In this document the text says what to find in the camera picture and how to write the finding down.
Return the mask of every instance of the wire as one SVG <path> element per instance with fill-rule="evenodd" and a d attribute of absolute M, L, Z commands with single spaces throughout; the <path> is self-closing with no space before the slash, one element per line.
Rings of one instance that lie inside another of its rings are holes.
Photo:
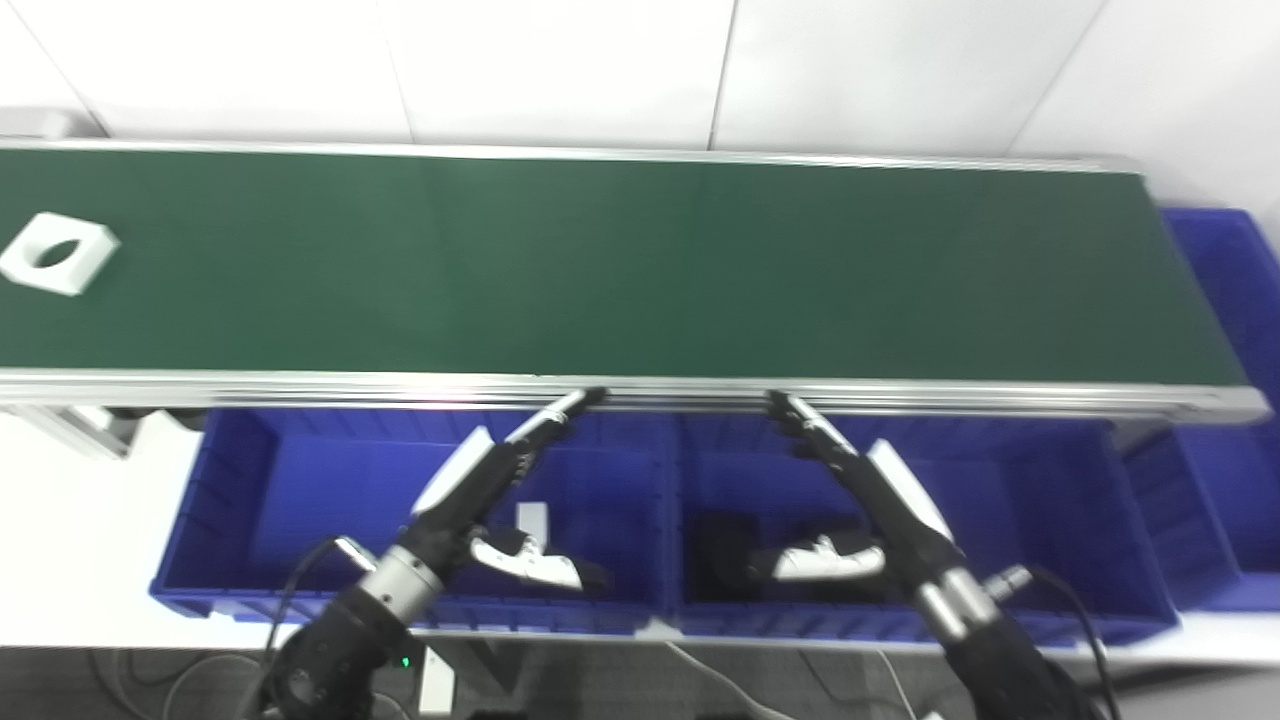
<path fill-rule="evenodd" d="M 201 652 L 197 652 L 196 657 L 192 657 L 189 662 L 187 662 L 186 665 L 183 665 L 178 670 L 174 670 L 173 673 L 169 673 L 168 675 L 161 675 L 159 678 L 147 678 L 147 679 L 143 679 L 143 678 L 141 678 L 138 675 L 138 669 L 134 665 L 134 661 L 133 661 L 134 655 L 136 653 L 134 653 L 133 650 L 124 651 L 124 664 L 127 666 L 127 673 L 129 675 L 129 679 L 133 680 L 133 684 L 136 684 L 138 687 L 143 687 L 143 688 L 159 688 L 160 685 L 168 685 L 169 683 L 172 683 L 175 679 L 178 679 L 178 675 L 182 675 L 183 673 L 186 673 L 187 670 L 189 670 L 192 665 L 200 662 L 205 657 L 209 657 L 209 652 L 207 651 L 201 651 Z"/>
<path fill-rule="evenodd" d="M 719 670 L 716 670 L 710 665 L 707 665 L 701 660 L 698 660 L 692 655 L 689 655 L 687 652 L 684 651 L 684 648 L 681 648 L 676 643 L 668 642 L 666 644 L 676 655 L 678 655 L 680 657 L 682 657 L 685 660 L 685 662 L 689 662 L 690 665 L 692 665 L 698 670 L 701 670 L 704 674 L 714 678 L 717 682 L 719 682 L 719 684 L 722 684 L 726 688 L 733 691 L 733 694 L 736 694 L 742 702 L 746 703 L 748 708 L 750 708 L 750 711 L 751 711 L 751 715 L 754 717 L 756 717 L 756 720 L 795 720 L 795 717 L 791 717 L 790 715 L 787 715 L 785 712 L 780 712 L 777 710 L 773 710 L 772 707 L 762 705 L 754 697 L 746 694 L 746 691 L 744 691 L 742 688 L 740 688 L 737 685 L 737 683 L 735 683 L 733 680 L 730 680 Z"/>
<path fill-rule="evenodd" d="M 401 716 L 401 720 L 413 720 L 413 716 L 408 714 L 408 710 L 404 708 L 404 706 L 401 703 L 401 701 L 393 698 L 392 696 L 389 696 L 387 693 L 378 693 L 378 692 L 375 692 L 374 693 L 374 700 L 375 701 L 381 700 L 384 702 L 388 702 L 392 707 L 396 708 L 396 714 Z"/>
<path fill-rule="evenodd" d="M 115 705 L 122 711 L 124 711 L 125 714 L 132 715 L 137 720 L 151 720 L 151 717 L 148 717 L 146 714 L 138 710 L 136 705 L 133 705 L 133 701 L 129 700 L 129 696 L 124 692 L 123 687 L 113 685 L 111 683 L 106 682 L 106 678 L 102 675 L 102 669 L 97 666 L 97 655 L 95 655 L 92 650 L 87 650 L 84 652 L 86 656 L 88 657 L 90 670 L 93 673 L 93 680 L 97 682 L 99 689 L 105 692 L 106 696 L 111 698 L 111 703 Z M 119 680 L 120 651 L 116 650 L 111 657 L 115 660 L 115 670 L 116 670 L 111 676 Z"/>
<path fill-rule="evenodd" d="M 893 664 L 890 661 L 888 656 L 884 655 L 883 650 L 877 650 L 876 655 L 879 655 L 881 660 L 884 661 L 884 669 L 888 670 L 888 676 L 893 679 L 893 687 L 897 688 L 897 697 L 902 698 L 902 707 L 906 708 L 906 714 L 911 716 L 911 720 L 919 720 L 915 716 L 915 711 L 911 710 L 911 701 L 906 700 L 906 691 L 902 689 L 902 680 L 897 679 L 897 670 L 893 667 Z"/>
<path fill-rule="evenodd" d="M 262 664 L 268 670 L 271 669 L 271 664 L 275 660 L 273 657 L 275 652 L 275 633 L 280 629 L 280 623 L 284 623 L 284 615 L 289 610 L 289 603 L 293 601 L 293 594 L 298 592 L 298 583 L 302 582 L 302 577 L 311 570 L 311 566 L 320 561 L 330 550 L 335 547 L 335 542 L 340 536 L 329 536 L 307 551 L 294 565 L 293 571 L 289 573 L 289 579 L 284 582 L 284 592 L 280 594 L 280 603 L 275 606 L 275 615 L 271 616 L 271 629 L 266 633 L 266 646 L 262 648 Z"/>
<path fill-rule="evenodd" d="M 243 655 L 236 655 L 234 652 L 223 652 L 219 655 L 210 655 L 209 657 L 202 657 L 196 662 L 192 662 L 189 667 L 187 667 L 177 678 L 174 678 L 173 684 L 169 685 L 169 692 L 166 692 L 164 696 L 164 706 L 160 708 L 160 720 L 169 720 L 170 712 L 173 711 L 173 701 L 178 697 L 178 688 L 180 688 L 182 684 L 186 683 L 187 679 L 196 673 L 196 670 L 200 670 L 205 665 L 211 665 L 212 662 L 216 662 L 219 660 L 237 660 L 242 664 L 247 662 L 252 665 L 253 670 L 262 669 L 262 665 L 259 661 L 244 657 Z"/>
<path fill-rule="evenodd" d="M 1032 579 L 1053 588 L 1066 598 L 1071 605 L 1071 611 L 1080 619 L 1080 625 L 1084 626 L 1084 637 L 1088 638 L 1089 647 L 1093 650 L 1093 662 L 1098 666 L 1102 700 L 1107 703 L 1107 712 L 1111 715 L 1111 720 L 1120 720 L 1120 703 L 1116 702 L 1115 684 L 1111 682 L 1111 670 L 1107 667 L 1107 651 L 1102 647 L 1102 639 L 1098 637 L 1097 628 L 1093 626 L 1093 620 L 1089 619 L 1089 611 L 1080 602 L 1080 596 L 1075 594 L 1075 591 L 1071 589 L 1071 585 L 1066 580 L 1043 568 L 1028 568 L 1028 570 L 1032 574 Z"/>

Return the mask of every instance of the robotic arm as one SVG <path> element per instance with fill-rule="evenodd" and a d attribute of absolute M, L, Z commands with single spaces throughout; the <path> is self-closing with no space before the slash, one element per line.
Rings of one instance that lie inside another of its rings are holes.
<path fill-rule="evenodd" d="M 599 568 L 544 556 L 532 538 L 489 534 L 480 523 L 570 420 L 605 395 L 604 388 L 566 395 L 502 442 L 476 428 L 433 477 L 390 550 L 376 562 L 366 560 L 365 577 L 294 633 L 268 665 L 257 697 L 260 716 L 369 717 L 374 671 L 470 560 L 534 582 L 575 589 L 603 585 L 607 577 Z M 768 393 L 768 413 L 852 493 L 882 539 L 870 544 L 832 533 L 812 547 L 759 552 L 751 561 L 758 575 L 786 582 L 891 570 L 983 717 L 1100 720 L 1075 683 L 974 579 L 941 512 L 888 442 L 878 441 L 860 455 L 804 400 L 781 392 Z"/>
<path fill-rule="evenodd" d="M 768 413 L 801 455 L 820 460 L 858 500 L 881 543 L 840 547 L 822 537 L 813 548 L 758 553 L 753 570 L 778 580 L 860 578 L 892 570 L 946 651 L 947 664 L 992 720 L 1100 720 L 1075 682 L 1036 650 L 1030 637 L 974 579 L 942 514 L 887 441 L 860 455 L 808 402 L 768 393 Z"/>
<path fill-rule="evenodd" d="M 576 589 L 603 584 L 599 568 L 543 556 L 532 538 L 490 538 L 480 521 L 570 420 L 605 393 L 604 388 L 571 392 L 502 442 L 476 428 L 426 486 L 413 505 L 413 519 L 390 550 L 280 648 L 259 691 L 261 716 L 369 717 L 374 671 L 471 559 L 536 582 Z"/>

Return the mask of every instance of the gray floor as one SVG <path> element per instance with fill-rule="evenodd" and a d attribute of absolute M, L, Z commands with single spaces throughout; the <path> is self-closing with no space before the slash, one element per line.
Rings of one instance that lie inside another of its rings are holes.
<path fill-rule="evenodd" d="M 119 671 L 131 702 L 160 720 L 169 684 L 145 687 L 129 679 L 124 651 L 93 652 L 104 679 Z M 794 650 L 696 648 L 703 662 L 739 683 L 758 701 L 796 720 L 906 720 L 897 691 L 879 656 Z M 138 679 L 163 679 L 191 662 L 187 651 L 137 651 Z M 893 655 L 893 666 L 916 714 L 941 711 L 948 720 L 969 720 L 972 706 L 941 659 Z M 170 717 L 229 720 L 252 679 L 239 661 L 201 666 L 174 693 Z M 404 703 L 412 700 L 412 675 L 384 670 L 375 689 Z M 137 720 L 102 691 L 90 669 L 90 651 L 0 648 L 0 716 L 5 719 Z M 511 697 L 476 691 L 461 682 L 453 717 L 474 711 L 524 710 L 531 720 L 694 719 L 745 712 L 744 703 L 663 646 L 626 643 L 529 643 Z M 397 716 L 379 703 L 376 720 Z"/>

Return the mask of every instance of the white wall panel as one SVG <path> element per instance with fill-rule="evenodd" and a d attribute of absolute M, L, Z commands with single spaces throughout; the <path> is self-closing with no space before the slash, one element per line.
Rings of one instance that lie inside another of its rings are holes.
<path fill-rule="evenodd" d="M 740 0 L 716 146 L 1000 155 L 1102 0 Z"/>
<path fill-rule="evenodd" d="M 15 0 L 118 137 L 407 141 L 374 0 Z"/>
<path fill-rule="evenodd" d="M 1132 156 L 1158 199 L 1245 208 L 1280 247 L 1280 4 L 1111 0 L 1012 151 Z"/>
<path fill-rule="evenodd" d="M 419 142 L 705 147 L 732 0 L 383 0 Z"/>
<path fill-rule="evenodd" d="M 83 111 L 18 15 L 0 3 L 0 108 L 23 106 Z"/>

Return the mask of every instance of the blue storage crate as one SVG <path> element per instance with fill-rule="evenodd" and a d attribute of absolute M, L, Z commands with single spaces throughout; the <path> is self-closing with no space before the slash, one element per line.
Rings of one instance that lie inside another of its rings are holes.
<path fill-rule="evenodd" d="M 1240 210 L 1170 209 L 1165 222 L 1249 382 L 1280 407 L 1280 268 L 1266 241 Z M 1125 462 L 1179 607 L 1280 611 L 1280 419 L 1175 428 Z"/>
<path fill-rule="evenodd" d="M 269 620 L 298 559 L 328 534 L 381 553 L 436 468 L 479 424 L 494 437 L 529 413 L 264 409 L 210 413 L 151 594 L 204 616 Z M 490 514 L 547 502 L 549 542 L 611 571 L 599 598 L 462 570 L 424 626 L 630 633 L 668 605 L 675 419 L 589 414 Z M 289 619 L 312 618 L 358 573 L 340 557 L 302 583 Z"/>
<path fill-rule="evenodd" d="M 1107 642 L 1124 644 L 1176 623 L 1153 548 L 1108 425 L 1085 420 L 849 416 L 833 423 L 855 447 L 891 441 L 933 496 L 980 578 L 1015 562 L 1042 565 L 1080 593 Z M 859 515 L 818 462 L 796 460 L 759 416 L 681 419 L 681 529 L 707 512 L 755 519 L 778 547 L 818 518 Z M 686 562 L 685 571 L 695 564 Z M 677 621 L 700 635 L 919 642 L 928 629 L 906 606 L 826 603 L 809 588 L 765 584 L 762 602 L 707 602 L 681 578 Z M 1041 644 L 1082 635 L 1059 598 L 1036 589 L 1010 601 Z"/>

